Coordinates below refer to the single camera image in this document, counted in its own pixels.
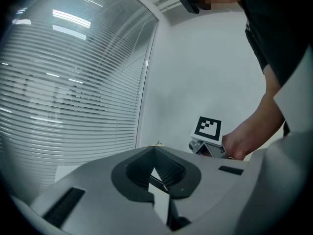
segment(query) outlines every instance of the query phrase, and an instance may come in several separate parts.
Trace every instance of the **hand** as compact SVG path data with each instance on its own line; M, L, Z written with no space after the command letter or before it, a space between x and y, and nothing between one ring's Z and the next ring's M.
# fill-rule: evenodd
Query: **hand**
M244 160L246 153L239 148L239 140L232 133L223 136L222 143L226 150L227 156L235 160Z

